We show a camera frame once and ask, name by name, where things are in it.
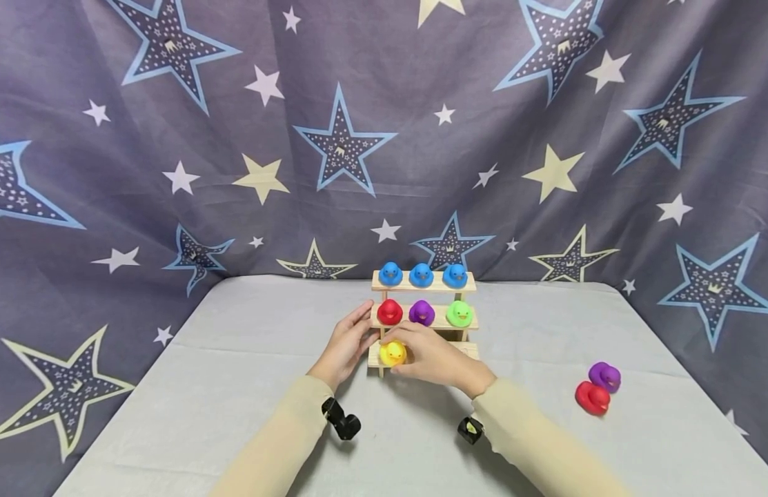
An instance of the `beige sleeve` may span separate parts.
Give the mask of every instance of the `beige sleeve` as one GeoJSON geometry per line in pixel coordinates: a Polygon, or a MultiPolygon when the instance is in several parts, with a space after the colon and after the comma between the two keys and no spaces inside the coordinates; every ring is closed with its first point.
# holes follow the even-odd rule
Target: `beige sleeve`
{"type": "Polygon", "coordinates": [[[494,452],[546,497],[630,495],[597,456],[545,417],[513,382],[499,378],[472,405],[494,452]]]}
{"type": "Polygon", "coordinates": [[[331,396],[331,388],[317,378],[298,378],[268,422],[237,454],[210,497],[285,496],[326,427],[320,408],[331,396]]]}

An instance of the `wooden shelf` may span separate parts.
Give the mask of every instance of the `wooden shelf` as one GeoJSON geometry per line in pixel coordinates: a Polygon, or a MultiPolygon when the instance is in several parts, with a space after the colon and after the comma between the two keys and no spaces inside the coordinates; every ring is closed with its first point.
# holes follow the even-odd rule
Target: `wooden shelf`
{"type": "Polygon", "coordinates": [[[420,288],[418,286],[413,286],[413,284],[408,282],[408,274],[409,271],[403,272],[403,281],[400,282],[400,284],[396,284],[396,286],[386,286],[385,284],[382,284],[378,281],[378,271],[373,271],[373,292],[443,292],[443,293],[468,293],[468,292],[475,292],[477,291],[477,284],[475,284],[475,277],[472,276],[472,273],[466,272],[466,286],[463,288],[451,288],[448,287],[443,281],[442,281],[442,274],[441,271],[434,271],[434,282],[431,283],[431,286],[428,286],[426,288],[420,288]]]}
{"type": "MultiPolygon", "coordinates": [[[[456,347],[456,349],[463,352],[467,356],[472,357],[472,359],[476,361],[480,360],[480,357],[477,354],[477,344],[473,344],[472,342],[447,342],[447,343],[452,345],[453,347],[456,347]]],[[[380,346],[380,340],[377,340],[375,341],[375,344],[370,345],[369,356],[367,357],[367,367],[389,367],[384,363],[380,362],[380,357],[378,356],[380,347],[382,347],[380,346]]]]}
{"type": "MultiPolygon", "coordinates": [[[[398,304],[403,307],[403,321],[408,321],[408,310],[411,309],[411,305],[413,302],[410,302],[408,305],[404,305],[401,302],[398,302],[398,304]]],[[[373,304],[373,309],[370,311],[370,319],[373,320],[373,325],[371,328],[392,328],[393,325],[390,324],[382,324],[378,320],[378,308],[380,307],[380,304],[373,304]]],[[[469,325],[466,328],[458,328],[457,326],[453,326],[452,324],[447,322],[447,308],[448,305],[431,305],[431,307],[434,308],[436,311],[436,318],[434,319],[434,322],[431,323],[430,328],[435,329],[437,331],[444,331],[444,330],[469,330],[469,329],[477,329],[477,311],[472,308],[472,323],[469,323],[469,325]]]]}

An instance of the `blue rubber duck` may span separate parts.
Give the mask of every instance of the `blue rubber duck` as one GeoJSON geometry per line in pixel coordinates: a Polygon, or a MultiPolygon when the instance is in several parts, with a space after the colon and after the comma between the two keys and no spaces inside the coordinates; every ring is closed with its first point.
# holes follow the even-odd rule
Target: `blue rubber duck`
{"type": "Polygon", "coordinates": [[[403,271],[396,263],[389,261],[378,271],[378,281],[385,286],[398,286],[403,281],[403,271]]]}
{"type": "Polygon", "coordinates": [[[466,268],[462,264],[451,264],[442,274],[442,281],[451,288],[464,288],[467,280],[466,268]]]}
{"type": "Polygon", "coordinates": [[[408,272],[408,282],[417,288],[426,288],[433,283],[433,272],[425,262],[420,262],[408,272]]]}

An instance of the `rubber duck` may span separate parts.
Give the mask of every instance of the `rubber duck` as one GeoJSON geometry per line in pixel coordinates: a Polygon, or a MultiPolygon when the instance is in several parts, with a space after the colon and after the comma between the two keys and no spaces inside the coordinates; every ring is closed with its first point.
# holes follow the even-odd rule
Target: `rubber duck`
{"type": "Polygon", "coordinates": [[[442,274],[442,281],[451,288],[464,288],[467,280],[466,268],[462,264],[451,264],[442,274]]]}
{"type": "Polygon", "coordinates": [[[466,328],[472,324],[473,316],[472,308],[463,300],[454,300],[447,308],[447,322],[455,328],[466,328]]]}
{"type": "Polygon", "coordinates": [[[577,391],[574,392],[574,398],[577,399],[580,407],[594,416],[606,414],[610,405],[610,394],[607,390],[591,382],[580,383],[577,386],[577,391]]]}
{"type": "Polygon", "coordinates": [[[433,272],[425,262],[420,262],[408,272],[408,282],[417,288],[426,288],[433,283],[433,272]]]}
{"type": "Polygon", "coordinates": [[[417,300],[408,310],[408,320],[412,323],[420,323],[424,326],[430,326],[436,318],[436,311],[425,300],[417,300]]]}
{"type": "Polygon", "coordinates": [[[388,298],[378,306],[375,315],[378,316],[380,324],[393,326],[403,320],[403,308],[395,300],[388,298]]]}
{"type": "Polygon", "coordinates": [[[609,393],[618,392],[621,386],[621,372],[607,362],[597,362],[588,371],[591,383],[606,389],[609,393]]]}
{"type": "Polygon", "coordinates": [[[398,366],[406,362],[406,346],[403,342],[397,340],[390,341],[388,344],[382,345],[378,351],[378,356],[382,362],[389,366],[398,366]]]}
{"type": "Polygon", "coordinates": [[[396,263],[389,261],[378,271],[378,281],[385,286],[398,286],[403,281],[403,271],[396,263]]]}

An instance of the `red rubber duck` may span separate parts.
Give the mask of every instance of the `red rubber duck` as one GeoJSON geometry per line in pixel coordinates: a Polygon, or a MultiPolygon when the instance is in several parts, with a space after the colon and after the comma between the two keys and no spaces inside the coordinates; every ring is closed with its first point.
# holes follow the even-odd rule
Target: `red rubber duck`
{"type": "Polygon", "coordinates": [[[395,300],[388,298],[378,306],[377,315],[380,324],[394,326],[403,320],[403,308],[395,300]]]}
{"type": "Polygon", "coordinates": [[[607,408],[610,405],[610,393],[598,385],[594,385],[591,382],[582,382],[577,386],[577,391],[574,393],[574,398],[577,399],[577,403],[588,414],[594,416],[603,416],[607,413],[607,408]]]}

